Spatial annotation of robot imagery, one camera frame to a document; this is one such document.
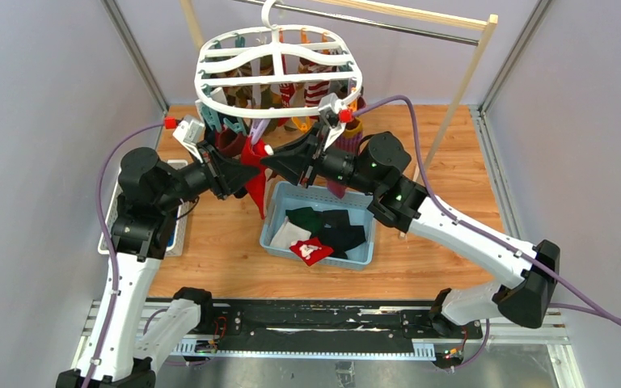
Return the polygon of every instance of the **white wall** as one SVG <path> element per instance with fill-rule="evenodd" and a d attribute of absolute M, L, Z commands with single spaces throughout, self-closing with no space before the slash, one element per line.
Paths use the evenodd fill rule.
<path fill-rule="evenodd" d="M 231 0 L 192 0 L 208 40 L 242 27 L 257 27 L 260 6 Z M 465 96 L 465 103 L 479 103 L 517 39 L 536 0 L 465 0 L 457 2 L 423 0 L 386 0 L 402 6 L 487 20 L 499 15 L 492 42 Z M 118 0 L 129 26 L 158 79 L 163 94 L 171 103 L 191 104 L 196 99 L 194 74 L 197 54 L 189 37 L 178 0 Z M 431 23 L 418 23 L 387 15 L 360 12 L 307 0 L 288 0 L 291 6 L 318 11 L 354 15 L 437 32 L 479 37 L 478 32 L 449 29 Z M 278 11 L 272 19 L 279 20 Z M 474 48 L 440 40 L 359 26 L 341 21 L 285 12 L 278 23 L 304 23 L 325 27 L 346 40 L 365 75 L 368 100 L 405 94 L 419 103 L 447 103 L 461 82 Z"/>
<path fill-rule="evenodd" d="M 526 237 L 621 315 L 621 2 L 556 0 L 489 117 Z M 585 385 L 621 386 L 621 328 L 565 315 Z"/>
<path fill-rule="evenodd" d="M 0 1 L 0 387 L 70 367 L 106 272 L 97 170 L 158 118 L 101 2 Z"/>

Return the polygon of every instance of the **striped sock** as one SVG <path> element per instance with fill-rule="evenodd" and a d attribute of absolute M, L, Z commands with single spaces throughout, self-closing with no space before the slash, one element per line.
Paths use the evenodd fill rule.
<path fill-rule="evenodd" d="M 347 129 L 344 130 L 344 133 L 342 133 L 332 145 L 340 150 L 355 154 L 358 151 L 358 145 L 361 143 L 362 138 L 363 123 L 358 119 L 354 119 L 353 122 L 347 124 Z M 327 189 L 340 199 L 344 198 L 344 194 L 346 193 L 346 186 L 332 181 L 327 182 Z"/>

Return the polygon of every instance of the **sock hanger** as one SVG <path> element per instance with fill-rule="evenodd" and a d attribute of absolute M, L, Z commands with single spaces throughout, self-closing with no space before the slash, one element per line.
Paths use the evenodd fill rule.
<path fill-rule="evenodd" d="M 356 64 L 356 60 L 349 51 L 344 40 L 334 32 L 321 27 L 290 24 L 278 26 L 270 23 L 270 10 L 277 0 L 266 0 L 261 11 L 263 27 L 242 28 L 227 32 L 206 42 L 199 52 L 199 61 L 196 65 L 196 77 L 194 84 L 199 100 L 208 108 L 225 115 L 246 117 L 252 119 L 278 119 L 283 117 L 318 116 L 318 107 L 306 108 L 278 108 L 278 109 L 252 109 L 228 106 L 211 98 L 206 91 L 217 87 L 247 86 L 247 85 L 272 85 L 280 83 L 296 82 L 322 82 L 341 81 L 349 79 L 356 85 L 356 91 L 352 91 L 343 100 L 346 105 L 356 100 L 362 87 L 363 75 Z M 284 30 L 298 32 L 312 32 L 323 36 L 326 42 L 290 44 L 280 39 L 280 32 Z M 240 36 L 259 34 L 270 35 L 270 43 L 255 47 L 242 48 L 219 48 L 217 44 L 228 40 L 238 39 Z M 335 66 L 336 70 L 323 73 L 285 74 L 282 65 L 282 57 L 291 55 L 305 58 L 308 61 L 320 65 Z M 212 75 L 231 72 L 257 58 L 272 56 L 272 74 L 251 77 L 221 77 Z"/>

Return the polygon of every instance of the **blue tray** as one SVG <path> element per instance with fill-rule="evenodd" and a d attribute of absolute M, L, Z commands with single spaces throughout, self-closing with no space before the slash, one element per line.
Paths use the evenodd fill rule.
<path fill-rule="evenodd" d="M 310 206 L 317 211 L 346 209 L 349 211 L 351 225 L 363 225 L 365 228 L 366 243 L 351 251 L 347 251 L 348 259 L 337 259 L 330 256 L 319 261 L 318 264 L 334 265 L 361 271 L 373 259 L 374 236 L 377 223 L 373 214 L 367 210 L 371 201 L 371 196 L 366 196 L 360 192 L 347 191 L 344 198 L 340 200 L 325 187 L 311 186 L 309 188 L 300 188 L 289 182 L 280 182 L 275 186 L 275 191 L 272 193 L 263 231 L 260 234 L 260 245 L 270 255 L 301 261 L 301 258 L 289 249 L 270 247 L 272 237 L 285 220 L 286 210 L 304 208 L 306 206 Z"/>

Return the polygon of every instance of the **red tip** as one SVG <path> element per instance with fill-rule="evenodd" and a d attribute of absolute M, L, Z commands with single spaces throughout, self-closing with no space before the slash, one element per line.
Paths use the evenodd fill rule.
<path fill-rule="evenodd" d="M 344 109 L 339 112 L 339 121 L 342 123 L 350 123 L 353 121 L 353 112 L 351 109 Z"/>
<path fill-rule="evenodd" d="M 177 128 L 177 119 L 175 117 L 166 117 L 164 123 L 165 129 Z"/>

